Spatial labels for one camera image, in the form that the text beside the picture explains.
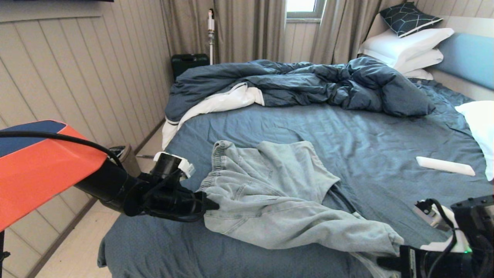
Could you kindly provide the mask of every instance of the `mattress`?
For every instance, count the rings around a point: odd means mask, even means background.
[[[436,105],[432,114],[399,118],[327,104],[277,108],[254,104],[190,119],[166,151],[195,165],[196,173],[182,185],[197,190],[211,170],[211,151],[218,140],[237,147],[254,147],[264,140],[307,140],[324,166],[341,178],[323,205],[345,211],[355,207],[369,220],[388,223],[407,245],[445,241],[449,234],[415,215],[414,203],[436,198],[450,206],[492,194],[492,184],[483,175],[486,163],[479,146],[454,109],[471,100],[435,81],[413,81]],[[477,175],[421,168],[416,156],[469,164]],[[98,265],[108,266],[115,278],[371,276],[348,253],[318,244],[267,250],[211,232],[203,221],[179,223],[150,216],[121,215],[101,242]]]

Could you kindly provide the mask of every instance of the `wooden paneled wall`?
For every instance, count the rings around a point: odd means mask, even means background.
[[[415,5],[432,15],[494,18],[493,0],[417,0]]]
[[[319,23],[287,23],[285,62],[308,62]]]
[[[99,8],[99,17],[0,23],[0,129],[54,119],[135,148],[160,123],[172,80],[160,1]],[[4,277],[26,277],[88,201],[72,187],[9,227]]]

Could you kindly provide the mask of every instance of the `patterned pillow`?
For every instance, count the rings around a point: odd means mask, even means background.
[[[420,30],[432,28],[435,24],[443,20],[442,18],[419,11],[413,2],[392,6],[379,13],[399,38]]]

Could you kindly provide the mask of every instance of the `blue headboard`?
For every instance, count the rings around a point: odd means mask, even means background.
[[[432,68],[494,90],[494,38],[456,33],[438,48],[444,60]]]

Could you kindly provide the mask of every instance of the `window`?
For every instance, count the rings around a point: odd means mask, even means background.
[[[287,0],[287,19],[321,19],[325,0]]]

